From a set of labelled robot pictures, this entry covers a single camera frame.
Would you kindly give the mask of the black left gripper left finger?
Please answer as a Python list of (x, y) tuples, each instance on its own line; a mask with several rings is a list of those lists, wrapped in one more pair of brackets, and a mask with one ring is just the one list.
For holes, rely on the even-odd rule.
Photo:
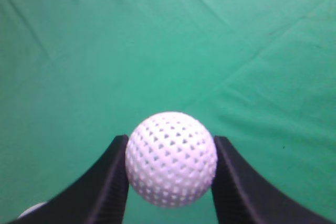
[(127, 135), (116, 136), (100, 158), (73, 184), (13, 223), (122, 223), (129, 181)]

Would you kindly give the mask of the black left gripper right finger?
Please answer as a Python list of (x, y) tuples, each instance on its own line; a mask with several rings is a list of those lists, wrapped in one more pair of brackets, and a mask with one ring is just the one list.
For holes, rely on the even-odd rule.
[(215, 136), (217, 169), (211, 191), (218, 223), (331, 223), (262, 177), (230, 140)]

